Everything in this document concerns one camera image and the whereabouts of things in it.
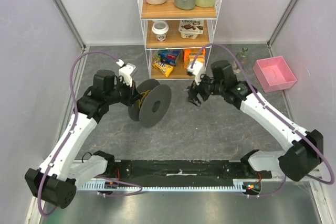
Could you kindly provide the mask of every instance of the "spool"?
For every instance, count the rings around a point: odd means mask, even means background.
[[[168,85],[159,85],[152,89],[141,104],[139,121],[145,128],[158,124],[166,114],[172,100],[172,91]]]
[[[139,94],[145,93],[149,90],[153,90],[155,87],[159,86],[160,83],[157,80],[154,79],[148,79],[142,82],[138,87],[137,87],[137,92]],[[133,121],[139,121],[139,113],[140,113],[140,108],[139,108],[139,101],[134,103],[132,106],[128,107],[128,115]]]

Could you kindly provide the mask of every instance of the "pink bin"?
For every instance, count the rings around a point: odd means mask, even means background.
[[[257,60],[253,71],[265,92],[289,89],[297,82],[282,56]]]

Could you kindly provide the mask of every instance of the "orange snack box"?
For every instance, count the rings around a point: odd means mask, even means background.
[[[184,54],[184,68],[187,68],[188,64],[194,60],[199,48],[188,48],[183,50]],[[197,61],[202,62],[204,64],[205,58],[205,49],[202,50],[200,55],[197,57]]]

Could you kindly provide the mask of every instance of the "white lid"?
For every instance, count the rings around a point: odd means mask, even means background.
[[[165,34],[168,32],[168,30],[169,30],[169,26],[167,22],[162,21],[162,20],[155,21],[152,27],[153,33],[157,35]]]
[[[202,19],[182,19],[178,27],[181,33],[202,34],[204,20]]]

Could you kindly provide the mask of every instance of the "yogurt container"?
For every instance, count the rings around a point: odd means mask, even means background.
[[[202,19],[183,19],[180,20],[178,27],[181,37],[184,39],[196,39],[199,34],[203,33],[204,20]]]
[[[158,20],[155,21],[152,27],[153,33],[156,35],[156,39],[158,41],[165,41],[166,40],[166,33],[169,30],[169,26],[167,22]]]

